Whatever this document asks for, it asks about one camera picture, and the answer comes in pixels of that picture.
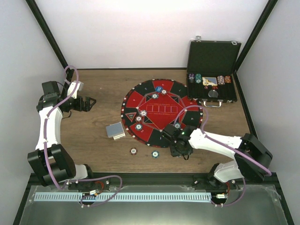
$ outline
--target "case lid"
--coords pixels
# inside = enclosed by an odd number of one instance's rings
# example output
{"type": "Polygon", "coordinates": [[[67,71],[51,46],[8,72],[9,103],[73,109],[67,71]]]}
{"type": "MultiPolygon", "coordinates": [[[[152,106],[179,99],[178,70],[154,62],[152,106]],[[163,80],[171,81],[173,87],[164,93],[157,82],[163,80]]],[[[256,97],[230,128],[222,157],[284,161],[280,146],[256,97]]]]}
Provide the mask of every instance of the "case lid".
{"type": "Polygon", "coordinates": [[[230,75],[240,46],[236,41],[191,41],[187,71],[230,75]]]}

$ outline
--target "case handle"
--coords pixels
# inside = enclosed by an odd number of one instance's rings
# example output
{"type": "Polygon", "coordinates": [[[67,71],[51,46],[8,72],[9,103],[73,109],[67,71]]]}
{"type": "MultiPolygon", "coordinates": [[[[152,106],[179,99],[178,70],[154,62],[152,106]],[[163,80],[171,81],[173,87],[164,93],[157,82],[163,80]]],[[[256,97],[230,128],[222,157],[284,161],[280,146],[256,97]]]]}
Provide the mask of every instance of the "case handle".
{"type": "Polygon", "coordinates": [[[222,100],[219,100],[218,102],[219,102],[219,106],[216,106],[216,105],[206,105],[206,100],[204,100],[204,101],[203,101],[203,105],[204,105],[205,107],[215,107],[215,108],[220,108],[221,105],[222,105],[222,100]]]}

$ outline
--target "wooden tabletop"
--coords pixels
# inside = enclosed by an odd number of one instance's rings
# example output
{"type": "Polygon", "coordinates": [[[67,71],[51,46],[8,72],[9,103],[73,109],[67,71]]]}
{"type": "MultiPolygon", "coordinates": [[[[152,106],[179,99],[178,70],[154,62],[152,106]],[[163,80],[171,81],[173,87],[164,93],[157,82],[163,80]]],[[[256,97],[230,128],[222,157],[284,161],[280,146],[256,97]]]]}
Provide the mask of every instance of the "wooden tabletop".
{"type": "MultiPolygon", "coordinates": [[[[215,163],[231,161],[206,150],[194,150],[189,160],[172,157],[169,148],[149,147],[126,130],[126,137],[119,140],[107,137],[105,127],[121,121],[121,104],[132,87],[158,78],[185,83],[185,75],[185,70],[80,70],[84,88],[79,95],[95,98],[97,103],[90,112],[73,111],[70,118],[62,120],[63,147],[76,164],[88,164],[94,172],[207,173],[215,163]],[[138,150],[135,156],[129,153],[131,148],[138,150]],[[151,156],[154,150],[159,151],[158,158],[151,156]]],[[[228,136],[249,133],[239,97],[235,103],[207,110],[206,131],[228,136]]]]}

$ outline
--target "poker chip case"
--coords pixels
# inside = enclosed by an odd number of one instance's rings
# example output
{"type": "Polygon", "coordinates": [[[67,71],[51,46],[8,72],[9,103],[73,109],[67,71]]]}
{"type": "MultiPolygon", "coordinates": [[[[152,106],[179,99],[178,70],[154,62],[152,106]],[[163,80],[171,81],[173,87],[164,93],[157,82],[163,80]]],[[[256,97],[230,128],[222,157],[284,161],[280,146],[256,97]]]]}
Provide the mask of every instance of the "poker chip case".
{"type": "Polygon", "coordinates": [[[233,69],[241,43],[192,40],[187,61],[187,96],[201,101],[233,102],[233,69]]]}

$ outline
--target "poker mat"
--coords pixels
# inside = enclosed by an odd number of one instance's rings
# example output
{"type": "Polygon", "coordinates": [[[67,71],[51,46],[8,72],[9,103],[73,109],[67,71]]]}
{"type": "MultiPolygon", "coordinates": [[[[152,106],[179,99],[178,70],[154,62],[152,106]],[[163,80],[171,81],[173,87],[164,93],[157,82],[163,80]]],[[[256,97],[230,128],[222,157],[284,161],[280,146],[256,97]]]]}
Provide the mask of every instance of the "poker mat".
{"type": "MultiPolygon", "coordinates": [[[[166,148],[169,142],[161,136],[168,124],[173,124],[179,112],[187,106],[201,105],[188,99],[186,85],[168,79],[144,81],[133,87],[124,97],[121,119],[125,129],[136,140],[153,147],[166,148]]],[[[184,110],[176,127],[200,127],[203,112],[199,107],[184,110]]]]}

